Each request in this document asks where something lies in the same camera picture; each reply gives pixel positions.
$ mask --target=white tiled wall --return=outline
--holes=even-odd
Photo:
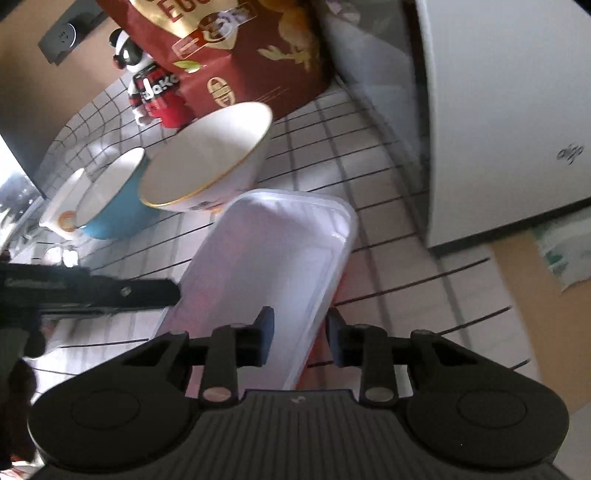
[[[151,153],[174,134],[160,124],[138,128],[123,88],[115,82],[60,133],[44,164],[51,173],[44,185],[49,193],[79,164],[96,178],[118,154],[136,145]],[[347,322],[370,323],[400,336],[421,328],[455,330],[446,337],[504,365],[532,359],[520,371],[537,376],[527,334],[488,248],[435,258],[423,247],[381,138],[346,92],[333,86],[272,131],[259,187],[332,194],[358,211],[360,235],[335,298]],[[162,212],[131,239],[85,239],[79,245],[82,265],[95,274],[179,281],[213,221],[207,212]],[[160,314],[79,321],[67,345],[34,363],[39,392],[145,342]],[[330,359],[320,335],[310,362]],[[402,394],[409,394],[404,369],[397,372]],[[357,369],[328,365],[306,369],[301,386],[356,387],[358,381]]]

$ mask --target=metal screw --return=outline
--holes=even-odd
[[[394,392],[389,388],[372,387],[365,391],[365,398],[376,403],[385,403],[394,398]]]
[[[203,392],[203,398],[214,403],[221,403],[223,401],[229,400],[231,396],[232,392],[230,392],[226,387],[210,387],[205,392]]]

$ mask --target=gold rim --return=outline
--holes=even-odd
[[[243,102],[243,103],[260,103],[261,105],[264,105],[265,107],[267,107],[267,110],[269,110],[269,113],[271,114],[271,122],[269,123],[269,126],[267,127],[267,130],[265,131],[265,133],[263,134],[263,136],[261,137],[261,139],[258,142],[256,142],[256,144],[254,145],[254,147],[252,147],[250,149],[250,151],[246,155],[244,155],[244,157],[242,157],[238,162],[236,162],[232,167],[230,167],[224,173],[218,175],[214,180],[210,181],[207,185],[204,185],[202,187],[199,187],[198,189],[193,190],[191,193],[188,193],[188,194],[183,195],[181,198],[178,198],[176,200],[171,200],[170,202],[165,202],[165,203],[152,203],[152,202],[149,202],[148,200],[146,200],[144,198],[144,195],[141,194],[140,197],[139,197],[139,199],[141,200],[141,202],[144,205],[147,205],[148,207],[152,207],[152,208],[166,207],[168,205],[174,205],[176,203],[183,202],[183,201],[188,200],[189,198],[194,197],[195,195],[201,193],[203,190],[207,190],[214,183],[220,181],[226,175],[230,174],[236,168],[238,168],[248,158],[248,156],[261,144],[261,142],[265,139],[265,137],[267,136],[267,134],[269,133],[269,130],[271,129],[271,127],[273,125],[273,110],[271,110],[271,107],[269,107],[266,103],[262,103],[262,102]],[[219,110],[216,110],[216,112],[221,112],[223,110],[224,109],[219,109]],[[143,184],[144,184],[144,180],[145,180],[145,174],[144,174],[144,177],[142,178],[142,183],[139,186],[140,193],[141,193],[141,190],[142,190],[142,187],[143,187]]]

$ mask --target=electrical outlet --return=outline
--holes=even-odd
[[[71,23],[61,26],[59,33],[57,34],[58,42],[62,51],[70,50],[76,43],[76,27]]]
[[[96,0],[74,0],[43,35],[39,48],[49,63],[59,65],[105,18],[107,14]]]

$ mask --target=red toy figure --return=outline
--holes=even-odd
[[[181,128],[195,119],[178,91],[178,78],[158,65],[125,30],[115,30],[109,43],[115,48],[115,66],[134,74],[127,93],[138,125],[161,118],[164,127]]]

